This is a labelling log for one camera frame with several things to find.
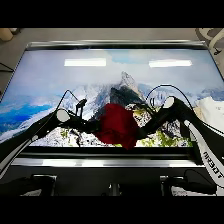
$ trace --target robotic arm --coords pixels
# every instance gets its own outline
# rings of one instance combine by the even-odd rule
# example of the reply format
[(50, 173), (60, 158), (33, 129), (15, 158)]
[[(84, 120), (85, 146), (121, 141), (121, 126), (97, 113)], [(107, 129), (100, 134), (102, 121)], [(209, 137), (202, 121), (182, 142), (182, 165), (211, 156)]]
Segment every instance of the robotic arm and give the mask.
[[(4, 149), (0, 149), (0, 178), (24, 148), (33, 141), (45, 137), (56, 127), (74, 128), (86, 133), (99, 131), (99, 121), (85, 121), (82, 119), (85, 103), (86, 100), (79, 102), (76, 106), (76, 113), (58, 109), (31, 125), (23, 133), (0, 144), (0, 148)], [(81, 109), (80, 116), (77, 115), (78, 109)], [(205, 168), (214, 182), (218, 186), (224, 187), (224, 164), (222, 161), (224, 138), (220, 133), (204, 124), (181, 100), (168, 97), (158, 113), (144, 127), (140, 128), (137, 138), (144, 139), (148, 134), (155, 133), (166, 121), (173, 120), (179, 120), (180, 123), (189, 128), (192, 136), (197, 141)]]

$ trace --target sky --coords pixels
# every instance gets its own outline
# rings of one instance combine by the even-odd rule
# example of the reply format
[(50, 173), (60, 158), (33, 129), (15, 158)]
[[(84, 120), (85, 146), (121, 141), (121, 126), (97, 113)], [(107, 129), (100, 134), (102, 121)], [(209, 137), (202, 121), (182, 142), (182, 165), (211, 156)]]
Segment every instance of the sky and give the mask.
[[(106, 58), (105, 67), (65, 67), (65, 59)], [(191, 60), (192, 66), (150, 68), (150, 60)], [(210, 54), (205, 50), (132, 49), (132, 50), (39, 50), (25, 52), (7, 95), (61, 95), (80, 84), (114, 84), (121, 72), (137, 83), (155, 87), (172, 84), (184, 92), (200, 93), (204, 89), (224, 88)]]

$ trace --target crumpled red fabric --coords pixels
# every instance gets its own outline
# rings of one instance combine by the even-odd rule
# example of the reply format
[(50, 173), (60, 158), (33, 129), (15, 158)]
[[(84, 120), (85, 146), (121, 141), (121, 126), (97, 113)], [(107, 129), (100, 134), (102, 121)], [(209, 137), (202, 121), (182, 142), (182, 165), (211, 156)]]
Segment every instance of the crumpled red fabric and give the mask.
[(95, 136), (106, 144), (121, 144), (130, 149), (136, 145), (138, 124), (133, 112), (119, 104), (106, 104), (105, 113), (100, 117), (101, 131)]

